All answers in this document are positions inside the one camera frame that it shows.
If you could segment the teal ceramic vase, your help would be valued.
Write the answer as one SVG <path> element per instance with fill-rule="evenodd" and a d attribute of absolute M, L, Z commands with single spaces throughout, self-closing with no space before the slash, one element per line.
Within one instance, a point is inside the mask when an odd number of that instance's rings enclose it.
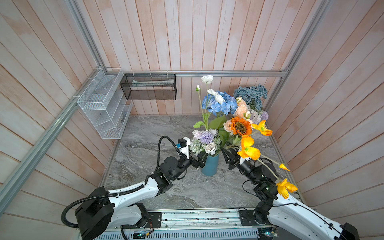
<path fill-rule="evenodd" d="M 219 165 L 219 155 L 207 155 L 205 166 L 202 168 L 202 173 L 205 176 L 213 177 L 217 173 Z"/>

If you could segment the yellow orange flower stem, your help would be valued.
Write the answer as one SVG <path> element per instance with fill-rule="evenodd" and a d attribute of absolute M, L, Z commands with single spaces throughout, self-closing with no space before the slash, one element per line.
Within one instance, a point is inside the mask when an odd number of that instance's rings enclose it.
<path fill-rule="evenodd" d="M 266 126 L 266 121 L 260 122 L 257 124 L 252 124 L 252 130 L 256 130 L 260 132 L 264 136 L 271 136 L 273 131 L 268 129 Z M 298 191 L 298 188 L 290 183 L 287 179 L 280 179 L 275 173 L 271 167 L 267 166 L 266 163 L 262 161 L 262 154 L 259 149 L 254 147 L 255 140 L 250 136 L 244 136 L 242 137 L 239 145 L 239 150 L 237 151 L 237 154 L 241 157 L 241 162 L 245 160 L 254 160 L 262 164 L 267 168 L 267 170 L 273 175 L 275 178 L 272 180 L 273 183 L 278 181 L 276 183 L 278 193 L 284 198 L 287 199 L 289 197 L 289 193 L 294 193 Z"/>

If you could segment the green leafy flower bunch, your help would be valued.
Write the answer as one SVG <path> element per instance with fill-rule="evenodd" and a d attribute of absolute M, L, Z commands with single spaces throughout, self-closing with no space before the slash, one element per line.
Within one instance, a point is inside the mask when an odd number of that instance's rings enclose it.
<path fill-rule="evenodd" d="M 205 131 L 194 130 L 193 139 L 191 140 L 191 151 L 195 154 L 208 154 L 216 156 L 220 151 L 221 139 L 219 131 L 209 129 Z"/>

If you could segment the orange flower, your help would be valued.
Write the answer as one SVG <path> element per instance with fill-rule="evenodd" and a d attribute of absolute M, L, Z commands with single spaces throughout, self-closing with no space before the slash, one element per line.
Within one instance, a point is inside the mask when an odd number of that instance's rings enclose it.
<path fill-rule="evenodd" d="M 252 134 L 252 124 L 245 118 L 232 117 L 219 129 L 222 147 L 238 145 L 244 136 Z"/>

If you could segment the pink white hydrangea bouquet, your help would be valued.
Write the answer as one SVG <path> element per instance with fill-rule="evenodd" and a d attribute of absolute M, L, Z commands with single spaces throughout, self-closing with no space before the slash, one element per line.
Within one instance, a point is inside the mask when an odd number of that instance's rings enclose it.
<path fill-rule="evenodd" d="M 258 112 L 258 111 L 255 111 L 255 110 L 251 110 L 250 120 L 254 124 L 258 125 L 260 122 L 266 121 L 268 118 L 269 118 L 269 114 L 266 111 Z"/>

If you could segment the pale peach rose spray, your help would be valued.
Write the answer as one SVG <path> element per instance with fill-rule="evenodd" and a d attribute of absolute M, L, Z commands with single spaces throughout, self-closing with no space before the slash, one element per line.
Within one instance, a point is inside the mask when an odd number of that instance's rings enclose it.
<path fill-rule="evenodd" d="M 253 131 L 253 122 L 250 120 L 250 117 L 251 113 L 248 107 L 246 109 L 237 108 L 233 117 L 224 123 L 224 130 L 232 136 L 249 136 Z"/>

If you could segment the teal blue rose bouquet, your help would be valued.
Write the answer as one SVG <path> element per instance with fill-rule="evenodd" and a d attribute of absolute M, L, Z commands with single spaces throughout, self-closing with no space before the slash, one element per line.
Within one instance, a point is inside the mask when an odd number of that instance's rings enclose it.
<path fill-rule="evenodd" d="M 251 86 L 251 87 L 238 87 L 234 91 L 235 98 L 242 98 L 247 105 L 250 105 L 253 110 L 263 110 L 262 99 L 268 98 L 268 90 L 264 85 Z"/>

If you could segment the white flower stem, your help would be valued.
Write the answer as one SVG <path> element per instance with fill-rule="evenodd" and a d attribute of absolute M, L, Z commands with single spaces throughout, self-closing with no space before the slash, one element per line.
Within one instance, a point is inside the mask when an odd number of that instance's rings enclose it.
<path fill-rule="evenodd" d="M 213 114 L 216 117 L 223 115 L 225 99 L 223 96 L 213 89 L 208 89 L 208 86 L 213 83 L 214 77 L 212 75 L 206 75 L 201 77 L 201 82 L 206 85 L 206 96 L 202 98 L 201 88 L 199 84 L 196 87 L 196 92 L 199 96 L 200 108 L 202 111 L 202 121 L 198 121 L 194 124 L 194 128 L 204 127 L 209 129 L 209 118 Z"/>

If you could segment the peach rose stem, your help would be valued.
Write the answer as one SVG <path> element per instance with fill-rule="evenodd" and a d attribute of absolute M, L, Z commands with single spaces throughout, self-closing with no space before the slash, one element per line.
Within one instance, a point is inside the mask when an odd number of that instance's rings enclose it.
<path fill-rule="evenodd" d="M 237 102 L 237 105 L 238 105 L 238 108 L 247 108 L 247 104 L 246 102 L 242 99 L 242 97 L 238 97 L 236 98 L 236 102 Z"/>

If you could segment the blue hydrangea mixed bouquet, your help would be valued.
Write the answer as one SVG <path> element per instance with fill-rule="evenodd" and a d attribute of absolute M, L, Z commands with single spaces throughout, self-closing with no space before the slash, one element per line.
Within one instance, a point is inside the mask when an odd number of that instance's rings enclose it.
<path fill-rule="evenodd" d="M 202 110 L 208 111 L 215 117 L 234 114 L 238 108 L 236 99 L 226 92 L 207 90 L 207 95 L 202 101 Z"/>

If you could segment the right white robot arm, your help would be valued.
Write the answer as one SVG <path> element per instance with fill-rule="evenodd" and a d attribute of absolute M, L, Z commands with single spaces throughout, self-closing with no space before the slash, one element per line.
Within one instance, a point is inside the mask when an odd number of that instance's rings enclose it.
<path fill-rule="evenodd" d="M 229 169 L 238 169 L 251 184 L 253 195 L 260 202 L 251 211 L 240 210 L 239 214 L 248 225 L 261 227 L 274 225 L 302 240 L 358 240 L 358 230 L 351 224 L 335 222 L 306 206 L 295 197 L 284 198 L 278 193 L 278 173 L 273 161 L 263 158 L 259 166 L 243 160 L 237 150 L 222 149 Z"/>

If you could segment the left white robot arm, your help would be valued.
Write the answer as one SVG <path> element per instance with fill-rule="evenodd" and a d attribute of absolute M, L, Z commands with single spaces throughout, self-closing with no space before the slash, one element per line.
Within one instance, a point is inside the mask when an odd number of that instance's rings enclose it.
<path fill-rule="evenodd" d="M 197 158 L 186 158 L 183 154 L 179 159 L 167 157 L 144 182 L 111 191 L 99 187 L 88 197 L 74 202 L 73 206 L 78 207 L 75 227 L 82 239 L 93 240 L 108 228 L 146 223 L 148 214 L 141 201 L 165 193 L 190 166 L 204 167 L 207 157 L 206 154 Z"/>

